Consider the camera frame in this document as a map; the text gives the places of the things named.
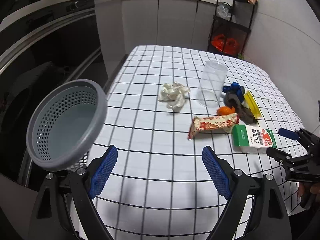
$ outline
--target black metal shelf rack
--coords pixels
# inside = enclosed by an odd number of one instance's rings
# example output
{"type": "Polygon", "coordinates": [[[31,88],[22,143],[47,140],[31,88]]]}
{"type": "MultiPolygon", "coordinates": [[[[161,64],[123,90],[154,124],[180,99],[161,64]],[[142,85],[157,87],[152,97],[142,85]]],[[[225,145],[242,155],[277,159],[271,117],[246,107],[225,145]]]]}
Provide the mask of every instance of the black metal shelf rack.
{"type": "Polygon", "coordinates": [[[249,4],[248,0],[232,0],[233,1],[232,6],[229,7],[227,3],[218,2],[218,1],[219,0],[217,0],[217,5],[216,5],[214,16],[213,16],[213,22],[212,22],[210,35],[209,35],[207,51],[217,53],[217,54],[226,55],[226,56],[236,57],[237,55],[232,55],[232,54],[228,54],[225,52],[226,41],[228,38],[232,37],[232,33],[231,33],[232,30],[236,30],[236,31],[243,32],[243,34],[244,34],[244,41],[242,42],[242,45],[240,46],[241,50],[239,50],[239,51],[241,51],[240,54],[242,55],[243,51],[244,51],[244,47],[248,41],[249,34],[251,33],[251,25],[252,25],[253,15],[255,13],[255,8],[256,8],[258,2],[256,2],[254,5],[251,5],[251,4],[249,4]],[[233,17],[235,17],[236,3],[237,4],[243,3],[243,4],[248,4],[249,6],[251,6],[250,21],[247,26],[245,26],[244,24],[241,24],[241,23],[232,22],[233,17]],[[231,14],[229,20],[223,19],[217,15],[217,7],[220,4],[224,4],[224,5],[227,4],[227,6],[229,7],[229,11],[231,14]],[[216,47],[214,47],[211,44],[213,35],[220,34],[220,33],[223,33],[225,35],[222,51],[218,50],[216,47]]]}

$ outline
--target blue clamp handle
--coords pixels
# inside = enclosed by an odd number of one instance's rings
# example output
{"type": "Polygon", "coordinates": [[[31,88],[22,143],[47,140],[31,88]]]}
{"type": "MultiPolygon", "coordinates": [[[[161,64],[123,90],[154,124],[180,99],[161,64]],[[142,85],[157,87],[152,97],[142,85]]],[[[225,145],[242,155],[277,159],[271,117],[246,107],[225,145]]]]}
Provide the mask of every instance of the blue clamp handle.
{"type": "Polygon", "coordinates": [[[299,135],[296,132],[293,132],[284,128],[280,128],[278,131],[278,134],[294,141],[300,139],[299,135]]]}
{"type": "Polygon", "coordinates": [[[118,159],[118,149],[110,145],[107,152],[107,156],[103,159],[100,166],[91,178],[89,197],[94,199],[95,196],[100,195],[104,185],[106,184],[113,167],[116,165],[118,159]]]}
{"type": "Polygon", "coordinates": [[[214,186],[219,195],[224,196],[226,200],[231,197],[229,178],[221,168],[218,160],[211,153],[212,149],[206,146],[202,150],[202,161],[206,167],[214,186]]]}

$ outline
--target basket rim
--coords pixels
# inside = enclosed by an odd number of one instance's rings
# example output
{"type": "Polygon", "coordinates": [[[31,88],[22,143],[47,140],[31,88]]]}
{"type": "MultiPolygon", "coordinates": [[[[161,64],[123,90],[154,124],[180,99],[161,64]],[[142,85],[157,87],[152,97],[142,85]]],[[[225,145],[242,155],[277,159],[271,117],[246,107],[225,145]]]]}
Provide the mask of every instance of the basket rim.
{"type": "Polygon", "coordinates": [[[37,106],[35,111],[33,112],[31,119],[28,124],[27,134],[26,134],[26,145],[28,153],[31,159],[40,166],[41,168],[48,170],[48,171],[60,171],[68,168],[69,166],[75,164],[85,152],[87,152],[94,141],[96,140],[97,136],[100,134],[100,131],[103,127],[103,123],[107,114],[107,100],[106,95],[100,85],[92,80],[87,79],[78,79],[74,81],[67,82],[62,84],[61,86],[55,88],[51,91],[37,106]],[[40,112],[42,109],[59,93],[65,91],[66,89],[76,87],[76,86],[86,86],[91,89],[94,89],[97,93],[97,107],[92,117],[92,120],[85,131],[85,133],[81,136],[77,143],[71,148],[69,154],[61,155],[60,157],[45,161],[41,160],[37,154],[36,149],[33,146],[33,137],[34,137],[34,125],[39,117],[40,112]]]}

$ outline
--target green and white carton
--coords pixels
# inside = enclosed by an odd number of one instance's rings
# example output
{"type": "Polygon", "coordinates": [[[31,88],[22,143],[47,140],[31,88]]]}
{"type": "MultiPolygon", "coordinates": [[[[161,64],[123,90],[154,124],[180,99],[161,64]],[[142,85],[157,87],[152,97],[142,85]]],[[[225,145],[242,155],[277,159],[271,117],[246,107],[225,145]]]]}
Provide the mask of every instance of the green and white carton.
{"type": "Polygon", "coordinates": [[[236,124],[232,129],[232,137],[234,146],[240,147],[243,152],[266,152],[268,147],[277,147],[269,129],[236,124]]]}

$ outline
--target white plastic wrapper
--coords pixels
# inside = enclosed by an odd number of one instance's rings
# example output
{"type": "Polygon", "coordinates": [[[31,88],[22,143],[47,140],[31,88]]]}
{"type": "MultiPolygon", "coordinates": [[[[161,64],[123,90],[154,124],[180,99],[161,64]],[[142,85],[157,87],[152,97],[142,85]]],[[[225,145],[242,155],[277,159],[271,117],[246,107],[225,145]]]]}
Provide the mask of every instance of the white plastic wrapper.
{"type": "Polygon", "coordinates": [[[178,82],[174,82],[173,84],[164,83],[158,100],[160,102],[170,101],[167,104],[167,108],[175,110],[183,107],[186,101],[184,95],[188,92],[190,92],[190,89],[178,82]]]}

